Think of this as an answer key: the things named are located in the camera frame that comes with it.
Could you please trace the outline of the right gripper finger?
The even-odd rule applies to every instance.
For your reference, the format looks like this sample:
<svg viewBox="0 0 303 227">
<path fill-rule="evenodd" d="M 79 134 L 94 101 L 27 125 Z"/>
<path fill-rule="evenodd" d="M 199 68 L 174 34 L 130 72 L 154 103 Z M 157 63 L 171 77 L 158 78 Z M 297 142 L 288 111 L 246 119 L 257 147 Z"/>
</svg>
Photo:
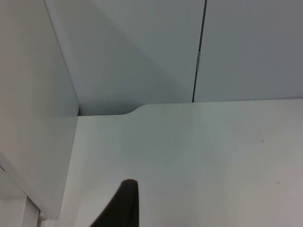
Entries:
<svg viewBox="0 0 303 227">
<path fill-rule="evenodd" d="M 121 182 L 92 227 L 139 227 L 139 187 L 134 179 Z"/>
</svg>

